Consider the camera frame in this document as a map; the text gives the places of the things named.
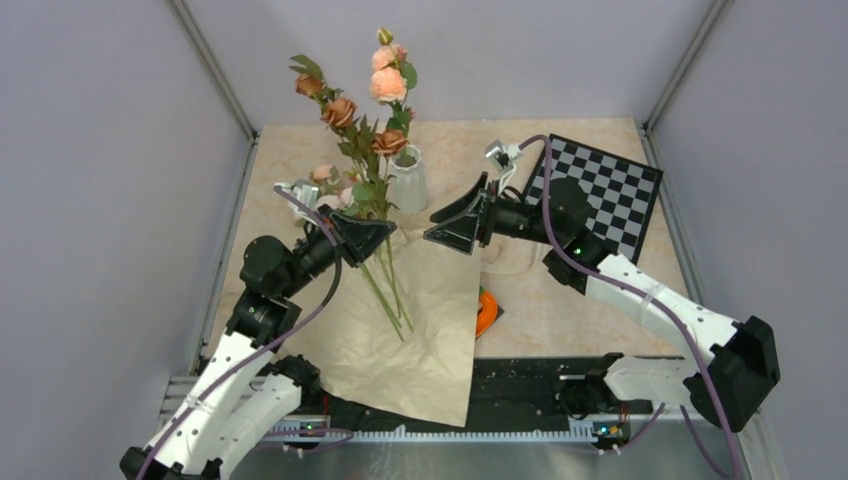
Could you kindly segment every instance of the flower stem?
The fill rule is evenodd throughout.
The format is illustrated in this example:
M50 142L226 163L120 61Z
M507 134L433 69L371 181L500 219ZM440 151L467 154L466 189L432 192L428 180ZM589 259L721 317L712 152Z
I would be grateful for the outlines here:
M406 326L409 327L409 331L414 332L415 329L412 327L412 322L409 320L409 316L406 314L406 309L403 308L403 300L401 300L400 295L398 294L397 279L395 278L395 265L394 261L392 260L392 237L386 239L386 252L388 252L389 257L388 270L391 272L391 278L389 278L389 274L386 272L386 265L382 262L381 259L380 265L383 267L383 274L386 275L386 280L388 280L392 286L392 293L395 294L395 300L397 301L398 314L402 316L403 319L406 321Z
M368 266L364 263L359 267L362 270L362 274L365 276L365 279L368 281L368 284L371 285L371 289L374 290L374 294L377 296L377 300L380 301L380 304L383 306L383 310L386 311L386 315L389 316L389 320L392 321L392 326L395 327L395 332L397 332L400 341L403 340L403 335L400 333L400 320L398 320L395 312L392 311L392 307L389 305L388 300L383 295L383 292L380 291L380 287L377 286L377 282L374 281L374 277L371 276L371 271L368 269Z

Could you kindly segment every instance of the gray wall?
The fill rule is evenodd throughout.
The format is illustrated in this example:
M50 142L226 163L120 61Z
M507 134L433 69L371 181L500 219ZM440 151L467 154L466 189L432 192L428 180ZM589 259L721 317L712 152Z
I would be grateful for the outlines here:
M188 365L246 142L163 1L0 11L0 478L113 480Z
M844 478L848 3L735 2L657 139L709 304L770 322L793 478Z
M376 30L410 50L419 118L644 118L710 0L192 0L255 125L317 121L289 57L318 61L369 117Z

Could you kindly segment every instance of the flower bud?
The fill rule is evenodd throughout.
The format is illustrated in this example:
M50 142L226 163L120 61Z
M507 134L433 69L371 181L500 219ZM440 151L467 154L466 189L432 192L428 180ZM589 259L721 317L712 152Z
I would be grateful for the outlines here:
M395 37L392 35L392 32L390 32L386 27L380 27L380 29L377 30L377 40L380 42L380 45L388 45L392 43L394 38Z

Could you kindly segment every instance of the white vase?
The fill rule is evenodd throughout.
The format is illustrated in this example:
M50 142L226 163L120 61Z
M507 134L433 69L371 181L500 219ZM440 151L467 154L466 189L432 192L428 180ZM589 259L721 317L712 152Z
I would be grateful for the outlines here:
M400 167L395 163L399 156L392 157L391 174L394 178L389 183L389 201L397 205L400 213L413 215L427 206L427 184L424 180L421 151L409 145L406 147L406 153L415 159L412 166Z

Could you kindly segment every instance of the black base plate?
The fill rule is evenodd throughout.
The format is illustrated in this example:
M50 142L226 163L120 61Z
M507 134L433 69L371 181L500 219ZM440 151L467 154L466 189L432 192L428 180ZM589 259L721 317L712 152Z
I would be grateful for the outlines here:
M600 357L475 359L465 427L417 420L326 394L294 414L329 415L331 424L360 432L542 432L566 431L569 416L556 392L560 375L585 375ZM651 402L626 402L630 414L649 414ZM580 416L594 411L571 411Z

